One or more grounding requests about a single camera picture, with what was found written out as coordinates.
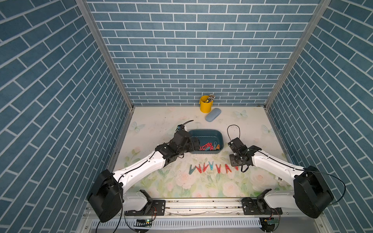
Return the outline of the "teal plastic storage box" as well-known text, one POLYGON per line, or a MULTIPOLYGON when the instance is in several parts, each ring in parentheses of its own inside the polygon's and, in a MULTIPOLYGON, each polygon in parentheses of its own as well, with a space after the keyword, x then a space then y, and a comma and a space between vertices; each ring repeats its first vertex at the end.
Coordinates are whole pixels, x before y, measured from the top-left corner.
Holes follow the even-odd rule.
POLYGON ((220 131, 218 130, 212 130, 212 129, 195 129, 189 131, 191 137, 196 137, 200 141, 200 146, 206 144, 206 143, 214 143, 217 142, 217 144, 220 145, 220 150, 214 150, 214 151, 193 151, 191 153, 194 154, 218 154, 224 149, 224 141, 223 136, 220 131))

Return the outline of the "grey-teal clothespin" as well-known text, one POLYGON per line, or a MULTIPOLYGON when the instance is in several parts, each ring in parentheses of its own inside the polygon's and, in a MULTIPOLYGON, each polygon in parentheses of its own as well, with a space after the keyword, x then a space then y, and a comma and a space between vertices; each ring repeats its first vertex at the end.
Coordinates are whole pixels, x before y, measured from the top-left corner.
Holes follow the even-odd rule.
POLYGON ((189 175, 191 175, 196 170, 196 167, 194 165, 190 165, 189 167, 189 175))

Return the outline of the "teal clothespin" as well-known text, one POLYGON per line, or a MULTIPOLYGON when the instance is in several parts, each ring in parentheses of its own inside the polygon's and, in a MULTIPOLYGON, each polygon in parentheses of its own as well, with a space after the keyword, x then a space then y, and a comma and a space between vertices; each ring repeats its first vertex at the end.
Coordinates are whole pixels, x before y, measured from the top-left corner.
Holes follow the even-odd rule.
POLYGON ((214 169, 214 162, 208 162, 210 170, 214 169))

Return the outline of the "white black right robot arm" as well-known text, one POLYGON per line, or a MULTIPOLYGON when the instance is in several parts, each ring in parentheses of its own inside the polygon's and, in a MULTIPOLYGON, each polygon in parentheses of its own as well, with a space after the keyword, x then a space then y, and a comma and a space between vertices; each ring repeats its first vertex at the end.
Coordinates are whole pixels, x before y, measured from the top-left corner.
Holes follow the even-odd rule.
POLYGON ((257 167, 272 173, 291 185, 292 190, 265 189, 253 199, 256 212, 269 215, 283 208, 301 211, 310 218, 318 218, 332 203, 334 196, 322 173, 313 166, 303 168, 275 158, 257 146, 247 147, 239 138, 228 143, 229 158, 234 167, 257 167))

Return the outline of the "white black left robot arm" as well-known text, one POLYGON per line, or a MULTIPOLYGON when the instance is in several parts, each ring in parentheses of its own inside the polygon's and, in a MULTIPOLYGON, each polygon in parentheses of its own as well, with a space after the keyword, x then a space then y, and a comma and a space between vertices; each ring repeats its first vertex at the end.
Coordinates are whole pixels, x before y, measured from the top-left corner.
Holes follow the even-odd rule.
POLYGON ((181 129, 175 132, 169 142, 158 145, 153 152, 133 165, 115 172, 108 169, 102 171, 87 194, 87 200, 100 222, 108 222, 125 211, 143 210, 151 201, 150 196, 144 191, 126 192, 149 174, 199 147, 199 140, 181 129))

